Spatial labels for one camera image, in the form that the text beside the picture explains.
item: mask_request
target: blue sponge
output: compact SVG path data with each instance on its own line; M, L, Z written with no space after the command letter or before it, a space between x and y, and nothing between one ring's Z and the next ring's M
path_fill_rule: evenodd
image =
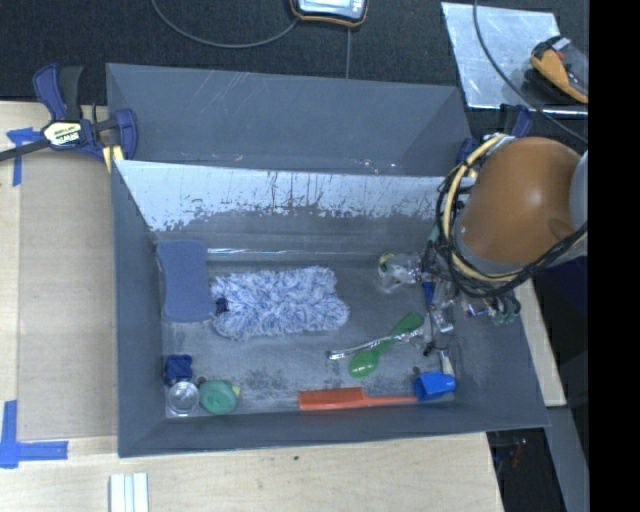
M211 319L216 305L209 290L207 247L198 240L164 240L156 256L164 282L163 318L177 323Z

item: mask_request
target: green lid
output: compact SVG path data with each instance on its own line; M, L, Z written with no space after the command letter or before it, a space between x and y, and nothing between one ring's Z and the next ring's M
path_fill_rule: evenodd
M227 414L236 408L239 389L226 380L200 384L200 404L212 414Z

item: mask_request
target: cable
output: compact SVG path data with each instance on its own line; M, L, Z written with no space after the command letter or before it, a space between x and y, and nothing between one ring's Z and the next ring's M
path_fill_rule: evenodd
M480 32L480 24L478 23L478 0L473 0L473 24L476 30L476 35L478 36L478 41L480 42L480 46L482 46L482 50L484 51L484 54L486 55L487 59L489 60L489 62L491 63L491 65L493 66L493 68L496 70L496 72L500 75L500 77L502 78L502 80L504 80L504 82L527 104L529 105L529 107L531 107L533 109L534 112L540 114L541 116L543 116L545 119L547 119L547 121L550 121L551 123L553 123L555 126L557 126L558 128L560 128L561 130L564 130L566 133L568 133L569 135L571 135L572 137L575 137L576 139L578 139L580 142L582 142L585 145L588 145L588 141L587 139L585 139L584 137L582 137L580 134L574 132L573 130L567 128L566 126L564 126L562 123L556 121L553 117L551 117L550 115L548 115L546 112L544 112L544 110L536 105L532 105L531 101L529 101L527 98L525 98L525 96L520 92L520 90L513 84L513 82L509 79L509 77L507 77L507 75L504 73L504 71L502 71L502 69L500 69L500 66L498 65L498 63L495 61L495 59L493 58L493 56L491 55L491 53L489 52L489 49L487 48L487 45L484 42L484 38L482 37L482 33Z
M495 137L491 137L487 141L483 142L478 148L476 148L460 165L454 168L454 170L449 173L451 176L451 185L450 189L457 190L460 182L462 181L463 176L466 172L471 168L471 164L480 157L484 155L489 149L495 146L498 142L500 142L505 136L500 134ZM445 205L443 222L442 222L442 231L447 241L449 241L449 223L451 221L451 206L453 204L454 195L447 193L447 204Z
M262 41L257 41L255 43L240 43L240 44L216 43L214 41L209 41L207 39L202 39L200 37L194 36L193 34L185 32L181 28L177 27L174 23L172 23L162 13L162 11L160 11L160 8L158 7L158 4L157 4L156 0L151 0L151 5L153 6L153 9L156 11L156 14L160 17L160 19L165 24L167 24L169 27L171 27L173 30L175 30L179 34L182 34L183 36L191 39L192 41L195 41L196 43L204 44L204 45L207 45L207 46L213 46L215 48L227 48L227 49L231 49L231 50L239 50L239 49L244 49L244 48L256 48L258 46L264 46L265 44L272 43L272 42L280 39L281 37L284 37L285 35L287 35L298 24L298 18L295 18L291 22L291 24L287 28L285 28L282 32L280 32L279 34L276 34L275 36L270 37L268 39L263 39Z

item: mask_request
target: fuzzy blue cloth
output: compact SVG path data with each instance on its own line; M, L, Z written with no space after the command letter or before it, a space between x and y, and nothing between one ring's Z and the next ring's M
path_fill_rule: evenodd
M238 273L215 278L211 293L224 297L229 311L213 325L222 336L245 341L254 336L278 336L338 329L349 307L335 293L336 276L325 267Z

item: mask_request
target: black carpet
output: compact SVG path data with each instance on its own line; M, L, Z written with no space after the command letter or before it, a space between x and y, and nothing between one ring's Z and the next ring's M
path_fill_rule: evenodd
M259 41L293 21L289 0L157 0L157 4L179 27L218 43ZM485 0L480 5L552 12L561 33L589 54L588 0ZM149 0L20 0L0 1L0 7L3 100L34 101L32 76L52 62L84 66L79 101L98 105L106 104L108 62L322 77L344 77L347 71L347 31L337 25L298 23L271 44L230 50L178 34L159 18ZM459 85L441 2L371 0L366 22L352 32L348 71L352 79ZM468 119L475 136L502 128L498 111L469 110ZM587 137L585 120L560 121ZM579 153L586 149L540 116L535 117L531 135L554 138ZM562 308L568 306L553 282L541 280L537 287L539 296L544 295L551 342L556 354L573 354L586 348L586 329L572 329L563 322ZM577 318L585 321L586 310ZM585 415L583 407L577 414L584 442L588 410ZM544 435L540 431L489 435L500 445L496 466L507 512L564 510ZM526 448L518 451L514 462L514 440L523 438Z

